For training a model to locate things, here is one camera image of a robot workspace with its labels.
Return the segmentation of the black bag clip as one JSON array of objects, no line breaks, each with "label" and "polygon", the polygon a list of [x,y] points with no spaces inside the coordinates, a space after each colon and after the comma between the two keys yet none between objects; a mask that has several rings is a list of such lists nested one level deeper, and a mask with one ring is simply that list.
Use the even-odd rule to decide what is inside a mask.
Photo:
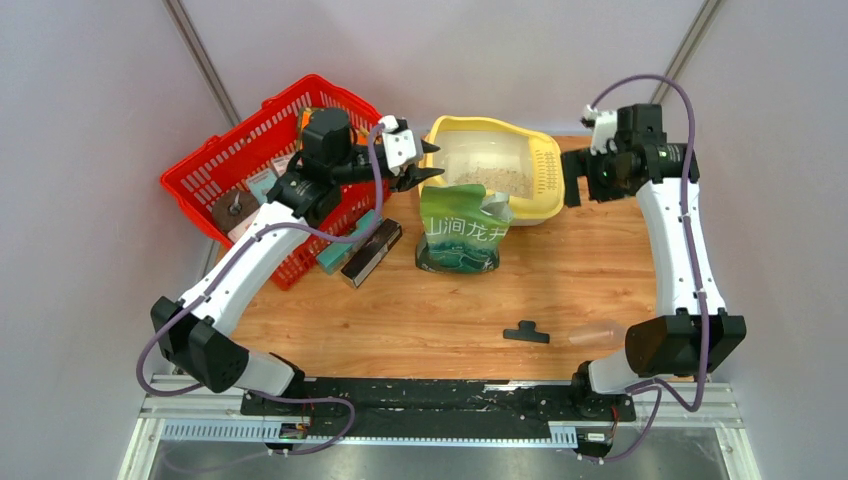
[{"label": "black bag clip", "polygon": [[517,323],[517,327],[513,329],[504,329],[502,337],[506,340],[524,341],[540,344],[549,344],[550,335],[548,333],[537,330],[537,324],[534,321],[521,320]]}]

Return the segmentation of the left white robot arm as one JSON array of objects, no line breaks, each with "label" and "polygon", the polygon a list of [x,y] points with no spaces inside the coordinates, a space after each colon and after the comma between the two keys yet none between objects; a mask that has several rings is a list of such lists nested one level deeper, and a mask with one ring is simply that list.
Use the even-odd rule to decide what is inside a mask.
[{"label": "left white robot arm", "polygon": [[266,396],[283,415],[304,405],[303,372],[290,362],[252,351],[231,339],[250,301],[278,266],[310,237],[355,243],[354,235],[320,231],[342,200],[346,185],[373,183],[375,211],[384,191],[403,192],[441,174],[419,162],[438,146],[423,140],[405,119],[387,115],[358,144],[349,115],[325,108],[310,115],[301,130],[301,147],[278,177],[247,231],[223,259],[179,299],[162,297],[151,309],[155,329],[136,365],[140,386],[150,395],[167,396],[152,387],[143,364],[153,349],[195,379],[195,387],[214,393],[239,388]]}]

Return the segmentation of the green litter bag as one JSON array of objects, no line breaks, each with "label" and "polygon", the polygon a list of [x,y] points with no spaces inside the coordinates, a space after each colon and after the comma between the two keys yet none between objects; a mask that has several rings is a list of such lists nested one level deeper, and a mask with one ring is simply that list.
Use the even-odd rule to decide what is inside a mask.
[{"label": "green litter bag", "polygon": [[499,245],[514,219],[504,192],[481,184],[425,186],[416,267],[432,273],[482,274],[500,266]]}]

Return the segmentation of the dark brown box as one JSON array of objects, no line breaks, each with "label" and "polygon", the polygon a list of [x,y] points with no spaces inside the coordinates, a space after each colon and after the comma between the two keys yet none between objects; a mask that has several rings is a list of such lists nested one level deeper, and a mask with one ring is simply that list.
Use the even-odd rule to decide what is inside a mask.
[{"label": "dark brown box", "polygon": [[359,288],[401,237],[400,223],[392,219],[383,220],[342,267],[341,275],[346,283],[352,288]]}]

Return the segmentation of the brown round disc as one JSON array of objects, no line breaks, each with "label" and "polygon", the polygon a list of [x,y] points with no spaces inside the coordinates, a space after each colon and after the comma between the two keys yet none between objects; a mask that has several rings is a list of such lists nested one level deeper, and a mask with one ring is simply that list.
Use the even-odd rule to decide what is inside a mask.
[{"label": "brown round disc", "polygon": [[221,232],[229,233],[259,208],[259,201],[250,191],[234,188],[213,205],[212,219]]}]

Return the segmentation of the red plastic basket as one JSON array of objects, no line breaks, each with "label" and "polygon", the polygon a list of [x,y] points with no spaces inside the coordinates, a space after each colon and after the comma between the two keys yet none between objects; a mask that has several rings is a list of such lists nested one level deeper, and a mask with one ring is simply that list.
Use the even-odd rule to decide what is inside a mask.
[{"label": "red plastic basket", "polygon": [[[317,74],[309,74],[274,97],[223,136],[210,137],[199,149],[160,177],[160,184],[177,202],[183,214],[206,236],[233,245],[213,221],[212,207],[233,188],[247,190],[245,181],[271,167],[271,160],[294,153],[298,116],[307,107],[338,107],[345,110],[357,129],[370,130],[382,117],[378,110],[356,94],[334,85]],[[342,187],[341,204],[322,223],[329,234],[347,233],[376,201],[373,182]],[[270,280],[289,290],[313,266],[316,256],[329,242],[310,236],[283,261]]]}]

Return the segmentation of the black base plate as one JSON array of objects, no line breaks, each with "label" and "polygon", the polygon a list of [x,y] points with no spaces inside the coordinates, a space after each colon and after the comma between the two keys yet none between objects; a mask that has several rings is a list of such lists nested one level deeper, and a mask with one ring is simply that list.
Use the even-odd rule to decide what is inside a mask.
[{"label": "black base plate", "polygon": [[310,420],[313,437],[333,436],[351,421],[350,436],[377,439],[530,440],[556,422],[636,419],[630,397],[569,383],[320,377],[304,381],[296,395],[307,405],[247,394],[240,412]]}]

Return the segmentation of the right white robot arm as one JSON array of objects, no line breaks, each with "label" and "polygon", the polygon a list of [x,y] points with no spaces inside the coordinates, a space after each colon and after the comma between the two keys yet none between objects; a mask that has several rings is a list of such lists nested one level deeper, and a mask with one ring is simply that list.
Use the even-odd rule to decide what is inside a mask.
[{"label": "right white robot arm", "polygon": [[579,178],[598,203],[636,199],[656,275],[655,318],[629,327],[619,351],[580,368],[584,382],[570,391],[570,404],[579,416],[593,419],[609,407],[610,394],[655,377],[713,373],[745,339],[747,328],[743,316],[728,312],[711,271],[694,149],[668,141],[661,106],[605,111],[588,106],[581,122],[592,141],[561,156],[565,204],[580,206]]}]

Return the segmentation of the teal box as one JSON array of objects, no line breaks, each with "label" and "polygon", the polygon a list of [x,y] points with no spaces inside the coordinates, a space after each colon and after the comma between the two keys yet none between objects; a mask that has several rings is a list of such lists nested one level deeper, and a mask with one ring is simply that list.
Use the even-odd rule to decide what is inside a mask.
[{"label": "teal box", "polygon": [[[362,236],[363,233],[371,226],[379,226],[381,223],[382,217],[377,215],[374,210],[369,210],[357,220],[355,228],[351,232],[351,236]],[[331,243],[317,255],[317,264],[325,274],[334,274],[349,261],[349,259],[358,251],[368,238],[369,235],[366,235],[363,239],[354,243]]]}]

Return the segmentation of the teal small packet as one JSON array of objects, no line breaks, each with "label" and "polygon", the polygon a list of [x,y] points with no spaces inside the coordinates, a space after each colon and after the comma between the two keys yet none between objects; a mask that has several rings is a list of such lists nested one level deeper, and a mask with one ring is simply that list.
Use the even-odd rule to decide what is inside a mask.
[{"label": "teal small packet", "polygon": [[268,201],[268,193],[274,187],[277,178],[278,175],[274,169],[265,168],[248,177],[245,184],[259,204],[264,204]]}]

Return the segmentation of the clear plastic scoop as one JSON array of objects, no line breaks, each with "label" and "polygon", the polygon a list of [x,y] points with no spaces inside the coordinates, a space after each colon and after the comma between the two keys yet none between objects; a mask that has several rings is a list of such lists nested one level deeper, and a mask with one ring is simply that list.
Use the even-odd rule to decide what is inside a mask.
[{"label": "clear plastic scoop", "polygon": [[574,327],[568,334],[576,347],[618,348],[625,340],[627,328],[614,320],[599,320]]}]

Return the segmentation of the orange sponge stack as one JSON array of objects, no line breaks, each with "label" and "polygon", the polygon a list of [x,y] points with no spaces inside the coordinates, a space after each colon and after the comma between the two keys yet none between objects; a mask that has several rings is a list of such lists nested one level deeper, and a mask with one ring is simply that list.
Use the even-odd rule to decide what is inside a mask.
[{"label": "orange sponge stack", "polygon": [[312,106],[307,106],[307,107],[303,107],[303,108],[300,109],[300,111],[298,113],[298,117],[297,117],[297,123],[296,123],[297,149],[301,149],[301,144],[302,144],[302,139],[303,139],[303,131],[307,127],[307,125],[309,124],[311,116],[314,113],[320,112],[322,110],[323,110],[323,107],[312,107]]}]

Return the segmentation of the yellow litter box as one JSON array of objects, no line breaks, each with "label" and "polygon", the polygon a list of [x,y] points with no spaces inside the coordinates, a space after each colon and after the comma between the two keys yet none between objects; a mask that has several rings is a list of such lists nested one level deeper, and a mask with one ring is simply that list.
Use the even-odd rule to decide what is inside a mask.
[{"label": "yellow litter box", "polygon": [[546,133],[494,118],[443,115],[426,141],[440,150],[426,155],[423,165],[443,171],[426,186],[480,184],[488,193],[504,193],[515,226],[539,225],[564,206],[561,149]]}]

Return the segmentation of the aluminium frame rail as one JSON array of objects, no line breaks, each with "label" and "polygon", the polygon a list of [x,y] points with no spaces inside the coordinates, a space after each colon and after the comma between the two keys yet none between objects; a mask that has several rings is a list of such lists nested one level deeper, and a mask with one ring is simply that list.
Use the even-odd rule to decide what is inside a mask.
[{"label": "aluminium frame rail", "polygon": [[696,412],[645,391],[595,394],[567,381],[309,378],[289,405],[238,389],[144,400],[119,475],[144,479],[164,441],[551,448],[612,458],[628,431],[707,433],[731,479],[760,475],[730,386],[710,383]]}]

